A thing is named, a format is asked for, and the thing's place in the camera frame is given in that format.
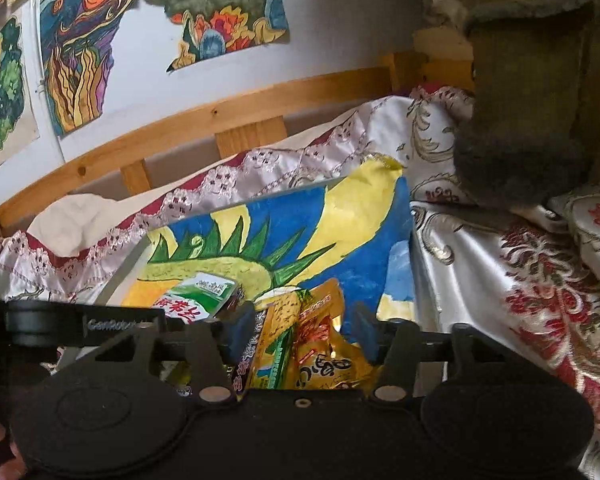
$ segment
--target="wooden slat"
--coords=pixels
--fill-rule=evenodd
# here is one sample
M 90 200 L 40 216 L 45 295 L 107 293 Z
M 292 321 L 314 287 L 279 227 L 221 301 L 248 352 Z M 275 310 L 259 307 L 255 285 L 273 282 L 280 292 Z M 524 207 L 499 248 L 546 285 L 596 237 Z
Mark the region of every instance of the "wooden slat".
M 475 90 L 471 61 L 434 60 L 420 67 L 420 76 L 424 81 Z
M 139 195 L 151 189 L 149 175 L 146 172 L 144 160 L 138 160 L 120 168 L 122 180 L 125 181 L 126 189 L 131 196 Z
M 216 134 L 216 144 L 222 158 L 283 139 L 286 139 L 286 126 L 282 117 L 238 126 Z
M 117 137 L 34 182 L 0 206 L 0 225 L 7 227 L 35 215 L 84 184 L 191 140 L 309 108 L 389 93 L 388 70 L 365 68 L 280 83 L 186 110 Z
M 393 92 L 408 92 L 421 83 L 420 67 L 426 61 L 427 56 L 419 52 L 397 52 L 384 56 L 381 62 L 389 68 Z
M 462 32 L 454 27 L 421 28 L 413 33 L 413 49 L 429 59 L 471 61 L 474 48 Z

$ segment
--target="white wall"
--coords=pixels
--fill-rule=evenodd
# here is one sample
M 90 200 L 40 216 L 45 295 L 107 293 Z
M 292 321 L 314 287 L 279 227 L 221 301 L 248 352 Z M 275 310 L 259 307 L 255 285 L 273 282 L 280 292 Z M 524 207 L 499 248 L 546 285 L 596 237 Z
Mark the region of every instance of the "white wall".
M 414 0 L 284 0 L 290 42 L 250 48 L 167 74 L 181 27 L 161 7 L 137 0 L 112 42 L 114 66 L 102 116 L 60 141 L 71 160 L 116 136 L 177 111 L 296 78 L 365 66 L 411 47 L 420 23 Z M 33 7 L 23 9 L 25 63 L 40 139 L 0 167 L 0 203 L 62 163 L 37 88 L 40 53 Z

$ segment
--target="yellow snack bag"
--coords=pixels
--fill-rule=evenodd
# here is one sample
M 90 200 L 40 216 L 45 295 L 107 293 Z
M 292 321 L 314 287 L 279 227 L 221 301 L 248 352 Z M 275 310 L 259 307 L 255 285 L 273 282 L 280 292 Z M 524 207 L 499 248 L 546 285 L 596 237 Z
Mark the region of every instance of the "yellow snack bag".
M 285 387 L 295 346 L 296 324 L 303 316 L 301 313 L 323 311 L 331 308 L 332 303 L 337 304 L 337 311 L 342 313 L 344 302 L 337 280 L 328 280 L 312 290 L 295 290 L 256 304 L 256 310 L 266 310 L 267 317 L 251 367 L 250 388 Z
M 328 292 L 329 299 L 325 296 L 312 303 L 298 316 L 286 378 L 288 388 L 356 388 L 373 379 L 374 368 L 366 362 L 362 350 L 347 343 L 333 327 L 333 319 L 344 311 L 344 297 L 336 280 L 323 286 L 330 282 L 336 289 Z

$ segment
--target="human hand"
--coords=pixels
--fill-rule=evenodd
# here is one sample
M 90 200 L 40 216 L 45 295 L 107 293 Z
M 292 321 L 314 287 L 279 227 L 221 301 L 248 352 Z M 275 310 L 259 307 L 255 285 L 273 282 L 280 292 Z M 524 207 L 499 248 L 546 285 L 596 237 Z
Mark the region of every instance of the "human hand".
M 0 424 L 0 442 L 4 439 L 6 433 L 4 426 Z M 7 462 L 0 466 L 0 480 L 19 480 L 24 476 L 26 471 L 24 460 L 22 459 L 18 448 L 13 442 L 10 447 L 14 458 L 7 460 Z

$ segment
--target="olive green fabric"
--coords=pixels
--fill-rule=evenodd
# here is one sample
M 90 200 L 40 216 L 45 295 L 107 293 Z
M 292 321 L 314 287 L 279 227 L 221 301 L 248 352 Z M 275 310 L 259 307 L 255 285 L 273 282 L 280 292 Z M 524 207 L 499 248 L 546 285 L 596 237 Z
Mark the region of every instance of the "olive green fabric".
M 464 187 L 482 205 L 510 208 L 581 184 L 600 0 L 466 1 L 476 101 L 454 148 Z

